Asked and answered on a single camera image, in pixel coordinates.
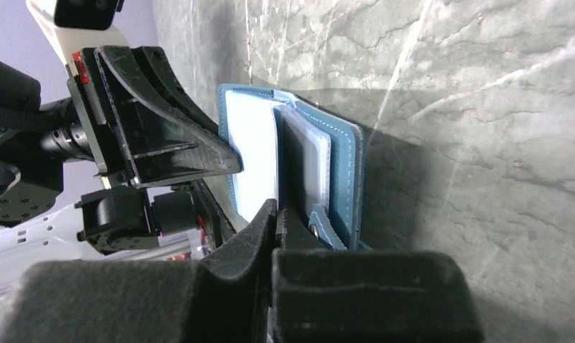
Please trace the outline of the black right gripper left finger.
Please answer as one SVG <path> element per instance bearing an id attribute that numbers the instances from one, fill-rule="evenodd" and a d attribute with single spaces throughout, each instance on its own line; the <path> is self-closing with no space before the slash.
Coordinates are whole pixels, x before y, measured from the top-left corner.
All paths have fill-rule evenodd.
<path id="1" fill-rule="evenodd" d="M 265 342 L 277 203 L 199 261 L 42 262 L 0 307 L 0 342 Z"/>

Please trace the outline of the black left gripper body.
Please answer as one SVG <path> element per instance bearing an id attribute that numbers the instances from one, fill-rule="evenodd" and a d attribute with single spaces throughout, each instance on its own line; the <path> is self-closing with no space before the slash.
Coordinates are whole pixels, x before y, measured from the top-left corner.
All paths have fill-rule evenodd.
<path id="1" fill-rule="evenodd" d="M 112 129 L 111 106 L 94 51 L 72 55 L 70 96 L 48 104 L 40 83 L 0 61 L 0 226 L 49 211 L 63 192 L 63 168 L 92 161 L 103 190 L 77 202 L 75 237 L 103 255 L 159 246 L 164 234 L 198 229 L 219 247 L 235 234 L 206 177 L 166 187 L 132 186 Z"/>

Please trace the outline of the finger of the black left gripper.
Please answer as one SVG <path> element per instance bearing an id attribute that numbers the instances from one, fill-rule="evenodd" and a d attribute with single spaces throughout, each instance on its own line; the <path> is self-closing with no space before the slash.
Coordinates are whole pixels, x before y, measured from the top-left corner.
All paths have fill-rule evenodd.
<path id="1" fill-rule="evenodd" d="M 138 47 L 135 49 L 135 60 L 157 95 L 177 110 L 180 118 L 193 122 L 192 125 L 184 122 L 176 124 L 151 111 L 145 102 L 137 101 L 135 111 L 146 142 L 222 141 L 217 135 L 216 123 L 184 90 L 161 47 Z"/>
<path id="2" fill-rule="evenodd" d="M 132 186 L 166 187 L 241 172 L 237 152 L 186 94 L 162 48 L 102 46 L 94 57 Z"/>

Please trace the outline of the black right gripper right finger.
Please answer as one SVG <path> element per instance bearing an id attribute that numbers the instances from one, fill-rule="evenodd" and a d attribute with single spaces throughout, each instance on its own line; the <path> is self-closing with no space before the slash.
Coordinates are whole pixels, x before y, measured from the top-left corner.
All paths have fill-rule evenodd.
<path id="1" fill-rule="evenodd" d="M 291 209 L 277 217 L 270 333 L 276 342 L 482 342 L 461 268 L 439 252 L 324 247 Z"/>

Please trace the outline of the blue leather card holder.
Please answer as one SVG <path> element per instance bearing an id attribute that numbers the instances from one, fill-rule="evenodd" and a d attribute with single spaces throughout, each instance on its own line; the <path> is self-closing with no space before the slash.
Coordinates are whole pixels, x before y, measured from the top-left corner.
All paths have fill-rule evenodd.
<path id="1" fill-rule="evenodd" d="M 250 222 L 276 199 L 325 246 L 360 249 L 363 130 L 286 91 L 223 84 L 217 93 L 219 135 L 242 163 L 227 179 L 236 215 Z"/>

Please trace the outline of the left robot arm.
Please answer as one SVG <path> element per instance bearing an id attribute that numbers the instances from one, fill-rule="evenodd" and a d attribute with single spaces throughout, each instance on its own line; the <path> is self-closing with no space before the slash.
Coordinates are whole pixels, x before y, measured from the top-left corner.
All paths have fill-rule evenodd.
<path id="1" fill-rule="evenodd" d="M 47 261 L 200 259 L 235 234 L 206 177 L 236 153 L 158 46 L 84 48 L 70 95 L 0 61 L 0 302 Z"/>

